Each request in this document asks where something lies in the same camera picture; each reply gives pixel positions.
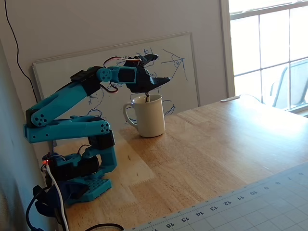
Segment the window pane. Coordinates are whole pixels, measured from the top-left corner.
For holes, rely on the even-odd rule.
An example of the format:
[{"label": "window pane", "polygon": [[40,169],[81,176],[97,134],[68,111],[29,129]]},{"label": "window pane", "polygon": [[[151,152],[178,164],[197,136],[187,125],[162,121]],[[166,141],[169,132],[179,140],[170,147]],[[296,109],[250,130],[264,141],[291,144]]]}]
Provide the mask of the window pane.
[{"label": "window pane", "polygon": [[229,0],[229,11],[232,13],[292,2],[292,0]]},{"label": "window pane", "polygon": [[258,16],[231,21],[234,74],[260,68]]},{"label": "window pane", "polygon": [[272,66],[289,61],[289,11],[260,16],[261,65]]},{"label": "window pane", "polygon": [[260,71],[234,77],[235,94],[249,94],[261,100],[261,75]]},{"label": "window pane", "polygon": [[308,56],[308,7],[291,9],[291,60]]},{"label": "window pane", "polygon": [[308,59],[291,63],[291,108],[306,103]]},{"label": "window pane", "polygon": [[288,77],[284,76],[288,67],[289,64],[285,64],[262,71],[263,103],[288,109]]}]

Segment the wooden tabletop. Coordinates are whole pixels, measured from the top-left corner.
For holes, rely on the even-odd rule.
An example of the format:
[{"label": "wooden tabletop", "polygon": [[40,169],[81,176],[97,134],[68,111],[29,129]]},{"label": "wooden tabletop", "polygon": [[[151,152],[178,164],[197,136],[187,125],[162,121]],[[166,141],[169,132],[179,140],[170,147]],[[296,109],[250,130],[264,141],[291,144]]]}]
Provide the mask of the wooden tabletop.
[{"label": "wooden tabletop", "polygon": [[[166,216],[308,160],[308,119],[255,99],[213,103],[166,117],[165,134],[115,133],[113,187],[67,209],[70,229],[126,229]],[[87,140],[56,148],[76,153]]]}]

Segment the coffee mug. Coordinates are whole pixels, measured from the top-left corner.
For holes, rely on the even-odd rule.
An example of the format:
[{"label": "coffee mug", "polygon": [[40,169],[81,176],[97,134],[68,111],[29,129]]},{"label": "coffee mug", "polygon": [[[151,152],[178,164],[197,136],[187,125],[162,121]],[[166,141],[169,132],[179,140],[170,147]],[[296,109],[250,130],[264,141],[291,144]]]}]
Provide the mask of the coffee mug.
[{"label": "coffee mug", "polygon": [[[132,102],[123,106],[123,115],[126,121],[136,128],[143,137],[160,136],[165,132],[165,119],[162,104],[163,96],[150,95],[150,102],[146,102],[145,96],[139,96]],[[135,110],[137,123],[133,123],[127,115],[126,108],[131,106]]]}]

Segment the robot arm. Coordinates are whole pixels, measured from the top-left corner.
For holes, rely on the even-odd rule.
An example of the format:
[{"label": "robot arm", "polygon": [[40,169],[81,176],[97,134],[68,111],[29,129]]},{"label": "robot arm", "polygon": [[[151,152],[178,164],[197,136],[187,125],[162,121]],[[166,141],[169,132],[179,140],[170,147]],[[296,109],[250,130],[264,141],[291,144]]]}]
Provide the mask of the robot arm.
[{"label": "robot arm", "polygon": [[93,116],[72,116],[55,120],[85,97],[101,88],[101,82],[126,84],[133,93],[146,93],[167,82],[167,78],[150,77],[144,65],[158,58],[157,55],[135,56],[141,61],[126,61],[124,66],[103,68],[94,66],[71,76],[71,82],[50,97],[26,111],[24,134],[30,143],[59,139],[88,137],[104,134],[101,125],[107,122],[91,121]]},{"label": "robot arm", "polygon": [[[30,143],[59,139],[88,137],[90,147],[83,154],[74,153],[65,157],[47,154],[51,173],[58,181],[63,200],[68,204],[88,202],[111,188],[111,182],[102,179],[117,165],[114,137],[107,121],[90,115],[56,119],[85,97],[101,88],[101,82],[126,84],[133,93],[146,93],[167,82],[169,78],[152,78],[144,66],[158,58],[157,55],[135,56],[124,66],[108,68],[94,66],[71,76],[71,82],[26,111],[24,135]],[[39,213],[55,216],[50,208],[59,207],[57,193],[52,187],[36,202]]]}]

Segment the window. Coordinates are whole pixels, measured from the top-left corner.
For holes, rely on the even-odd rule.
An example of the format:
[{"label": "window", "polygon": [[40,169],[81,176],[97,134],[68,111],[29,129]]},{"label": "window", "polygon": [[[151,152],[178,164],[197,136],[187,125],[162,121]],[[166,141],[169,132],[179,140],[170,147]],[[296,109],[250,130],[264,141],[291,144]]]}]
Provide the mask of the window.
[{"label": "window", "polygon": [[308,107],[308,0],[229,0],[235,94]]}]

